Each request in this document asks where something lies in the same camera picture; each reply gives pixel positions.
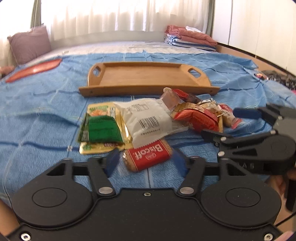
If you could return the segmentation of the red Biscoff biscuit packet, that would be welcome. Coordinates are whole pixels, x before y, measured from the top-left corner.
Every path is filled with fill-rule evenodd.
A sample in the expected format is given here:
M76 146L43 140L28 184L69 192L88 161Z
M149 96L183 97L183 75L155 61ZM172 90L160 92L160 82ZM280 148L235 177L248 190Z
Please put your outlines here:
M131 172L139 172L159 163L168 161L173 149L165 140L158 140L149 145L125 150L123 160Z

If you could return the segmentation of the red crinkled snack bag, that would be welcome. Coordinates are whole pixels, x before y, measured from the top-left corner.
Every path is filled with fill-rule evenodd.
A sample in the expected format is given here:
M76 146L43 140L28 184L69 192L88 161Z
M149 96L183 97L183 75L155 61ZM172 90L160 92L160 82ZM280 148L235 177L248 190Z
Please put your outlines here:
M181 121L191 129L200 133L202 130L218 131L219 124L215 114L206 109L183 109L172 115L173 120Z

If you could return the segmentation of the green snack packet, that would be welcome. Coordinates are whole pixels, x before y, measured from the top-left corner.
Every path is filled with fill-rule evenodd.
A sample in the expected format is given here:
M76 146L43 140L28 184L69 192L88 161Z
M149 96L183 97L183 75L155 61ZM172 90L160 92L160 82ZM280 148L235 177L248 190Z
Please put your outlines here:
M80 126L77 142L122 144L123 139L118 124L112 116L91 116L86 113Z

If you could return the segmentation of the sunflower seed snack packet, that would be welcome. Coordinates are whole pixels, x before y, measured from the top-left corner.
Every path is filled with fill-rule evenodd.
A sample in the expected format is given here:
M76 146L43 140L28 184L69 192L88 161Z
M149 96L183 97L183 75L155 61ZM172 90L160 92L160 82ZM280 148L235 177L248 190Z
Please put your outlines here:
M221 106L212 98L202 100L197 103L198 106L207 109L210 113L214 114L215 116L220 116L223 114Z

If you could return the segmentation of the yellow snack packet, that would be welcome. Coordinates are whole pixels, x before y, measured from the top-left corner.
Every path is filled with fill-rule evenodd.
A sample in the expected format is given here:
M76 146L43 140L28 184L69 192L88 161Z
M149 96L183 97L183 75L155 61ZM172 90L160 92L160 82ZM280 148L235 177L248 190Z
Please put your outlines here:
M90 104L80 126L77 142L82 155L130 149L132 137L113 102Z

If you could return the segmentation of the brown red chocolate bar wrapper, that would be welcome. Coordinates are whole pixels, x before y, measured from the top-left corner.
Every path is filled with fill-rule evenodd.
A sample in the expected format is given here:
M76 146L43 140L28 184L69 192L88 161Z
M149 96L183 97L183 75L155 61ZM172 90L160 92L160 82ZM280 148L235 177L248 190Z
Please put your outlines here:
M163 92L166 92L166 91L173 92L175 95L177 95L184 102L191 102L191 103L197 104L201 101L201 99L199 99L195 95L193 95L191 93L186 93L180 89L171 89L169 87L165 87L163 89Z

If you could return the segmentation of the white barcode snack packet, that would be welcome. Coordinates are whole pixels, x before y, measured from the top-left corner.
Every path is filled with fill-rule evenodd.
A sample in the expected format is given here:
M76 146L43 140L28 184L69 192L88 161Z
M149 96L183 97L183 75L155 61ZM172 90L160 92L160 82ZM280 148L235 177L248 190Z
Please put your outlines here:
M141 98L114 102L114 105L120 111L134 148L188 130L187 126L172 119L171 111L161 99Z

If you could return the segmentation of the clear nut bar packet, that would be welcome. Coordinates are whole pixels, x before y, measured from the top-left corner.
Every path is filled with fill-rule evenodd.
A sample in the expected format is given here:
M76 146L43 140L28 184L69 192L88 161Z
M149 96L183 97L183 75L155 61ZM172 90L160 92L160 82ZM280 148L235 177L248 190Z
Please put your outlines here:
M160 99L170 111L173 111L178 104L183 103L180 97L169 87L165 87L163 89L163 94L161 95Z

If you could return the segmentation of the wooden serving tray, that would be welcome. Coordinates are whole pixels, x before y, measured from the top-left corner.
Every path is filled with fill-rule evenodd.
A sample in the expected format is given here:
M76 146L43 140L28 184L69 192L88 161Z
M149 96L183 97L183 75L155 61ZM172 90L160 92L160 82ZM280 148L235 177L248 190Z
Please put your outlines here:
M94 64L87 85L79 87L84 97L161 95L163 89L215 95L220 90L197 67L162 62L104 62Z

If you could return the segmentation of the blue checked bed sheet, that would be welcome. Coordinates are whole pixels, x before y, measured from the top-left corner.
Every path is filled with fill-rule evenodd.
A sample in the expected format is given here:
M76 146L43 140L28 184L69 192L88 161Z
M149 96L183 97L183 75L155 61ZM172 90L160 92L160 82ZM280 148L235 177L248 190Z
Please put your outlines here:
M63 56L55 69L14 83L1 81L1 200L9 203L26 183L63 158L83 162L76 141L87 107L130 101L132 96L85 98L78 88L100 62L181 63L204 71L220 88L215 101L231 108L267 103L295 107L295 94L272 80L254 76L255 63L220 53L97 53Z

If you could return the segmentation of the folded red blanket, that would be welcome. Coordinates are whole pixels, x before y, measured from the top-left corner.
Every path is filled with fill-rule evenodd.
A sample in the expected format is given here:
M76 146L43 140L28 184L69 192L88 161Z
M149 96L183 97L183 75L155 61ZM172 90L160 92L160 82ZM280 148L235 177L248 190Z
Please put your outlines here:
M170 36L176 36L178 39L195 44L207 45L216 47L217 42L213 40L209 35L200 32L194 32L187 30L185 27L179 27L175 25L168 25L165 33Z

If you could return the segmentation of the white folded cloth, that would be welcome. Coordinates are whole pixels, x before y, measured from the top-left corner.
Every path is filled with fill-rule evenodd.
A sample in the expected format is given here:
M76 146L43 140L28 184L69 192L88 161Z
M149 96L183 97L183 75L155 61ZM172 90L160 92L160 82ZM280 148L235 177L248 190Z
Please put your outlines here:
M196 32L196 33L201 33L202 32L197 28L189 27L189 26L186 26L185 29L188 30L188 31L191 31L191 32Z

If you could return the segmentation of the folded blue striped blanket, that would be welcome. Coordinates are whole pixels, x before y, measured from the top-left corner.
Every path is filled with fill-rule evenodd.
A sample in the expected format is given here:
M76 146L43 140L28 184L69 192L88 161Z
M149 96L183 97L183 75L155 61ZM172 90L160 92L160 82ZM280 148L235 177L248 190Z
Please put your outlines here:
M164 36L164 42L171 46L176 46L176 47L196 48L196 49L206 50L210 52L217 51L216 47L205 45L205 44L198 44L198 43L183 41L181 39L178 39L176 36L168 35L168 34Z

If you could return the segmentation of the red plastic tray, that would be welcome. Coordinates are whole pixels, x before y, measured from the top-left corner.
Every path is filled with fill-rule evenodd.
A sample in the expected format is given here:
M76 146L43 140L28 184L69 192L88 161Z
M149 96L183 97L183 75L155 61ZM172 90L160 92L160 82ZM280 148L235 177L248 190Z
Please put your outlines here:
M45 61L27 68L24 68L17 73L13 74L11 77L9 77L6 80L6 83L12 83L17 80L20 80L21 78L25 78L34 74L46 72L49 70L52 70L56 67L58 67L62 62L61 58L50 60L50 61Z

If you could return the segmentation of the purple pillow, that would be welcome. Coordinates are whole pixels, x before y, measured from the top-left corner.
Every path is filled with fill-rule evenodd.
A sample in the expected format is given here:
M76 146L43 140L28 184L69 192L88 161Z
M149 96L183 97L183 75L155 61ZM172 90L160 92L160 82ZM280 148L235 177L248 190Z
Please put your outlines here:
M45 26L32 28L29 32L16 33L7 39L18 65L26 64L52 50Z

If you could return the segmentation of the white sheer curtain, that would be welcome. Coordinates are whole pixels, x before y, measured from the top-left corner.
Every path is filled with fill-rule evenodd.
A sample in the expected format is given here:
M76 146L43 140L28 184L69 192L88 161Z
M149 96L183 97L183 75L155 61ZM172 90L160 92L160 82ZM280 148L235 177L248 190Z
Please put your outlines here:
M118 31L164 32L168 25L206 30L209 1L42 1L53 41Z

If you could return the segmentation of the green side curtain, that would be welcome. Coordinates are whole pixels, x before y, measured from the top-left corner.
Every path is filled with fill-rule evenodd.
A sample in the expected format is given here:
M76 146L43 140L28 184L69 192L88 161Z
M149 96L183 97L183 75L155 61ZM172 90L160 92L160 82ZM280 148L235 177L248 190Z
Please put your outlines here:
M30 28L32 29L41 25L41 0L34 0Z

